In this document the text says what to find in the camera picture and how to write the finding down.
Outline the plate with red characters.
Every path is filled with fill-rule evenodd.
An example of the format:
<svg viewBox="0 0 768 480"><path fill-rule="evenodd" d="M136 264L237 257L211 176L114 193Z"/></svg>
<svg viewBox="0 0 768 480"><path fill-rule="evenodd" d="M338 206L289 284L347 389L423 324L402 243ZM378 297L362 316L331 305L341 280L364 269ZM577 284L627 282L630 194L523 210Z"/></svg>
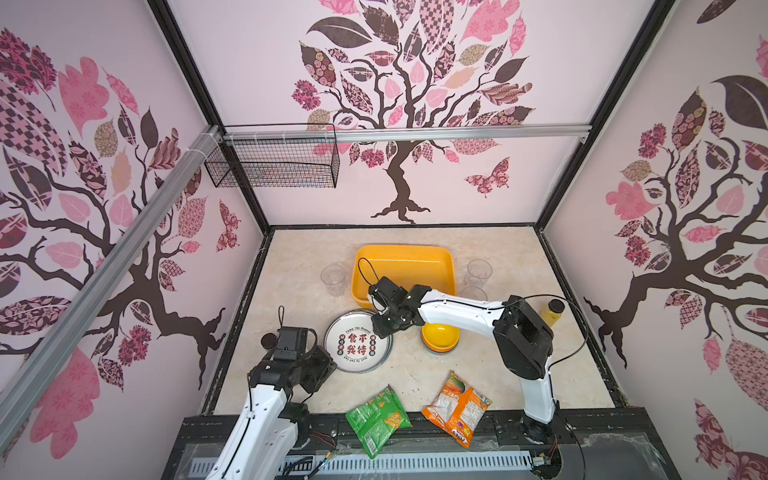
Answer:
<svg viewBox="0 0 768 480"><path fill-rule="evenodd" d="M372 316L370 310L353 310L335 319L326 330L323 347L338 370L362 374L388 359L393 338L374 333Z"/></svg>

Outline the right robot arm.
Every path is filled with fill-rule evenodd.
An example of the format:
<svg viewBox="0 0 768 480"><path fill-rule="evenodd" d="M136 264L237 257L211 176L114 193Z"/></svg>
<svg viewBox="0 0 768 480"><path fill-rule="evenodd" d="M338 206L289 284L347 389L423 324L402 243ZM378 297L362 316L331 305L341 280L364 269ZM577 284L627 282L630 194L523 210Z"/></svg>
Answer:
<svg viewBox="0 0 768 480"><path fill-rule="evenodd" d="M523 394L521 430L529 442L554 441L551 423L558 412L552 387L554 333L526 297L479 301L451 296L425 285L407 290L387 277L368 287L375 314L373 329L381 338L412 326L447 325L495 341L508 371Z"/></svg>

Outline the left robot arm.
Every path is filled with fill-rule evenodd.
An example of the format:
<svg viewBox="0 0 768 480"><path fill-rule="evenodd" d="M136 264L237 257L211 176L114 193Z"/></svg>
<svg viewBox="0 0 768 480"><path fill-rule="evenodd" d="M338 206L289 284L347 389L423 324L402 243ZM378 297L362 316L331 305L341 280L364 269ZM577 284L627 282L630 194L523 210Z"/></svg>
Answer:
<svg viewBox="0 0 768 480"><path fill-rule="evenodd" d="M294 360L280 360L276 350L249 372L243 409L209 479L274 479L296 445L309 435L308 406L290 400L293 388L312 394L336 368L321 346Z"/></svg>

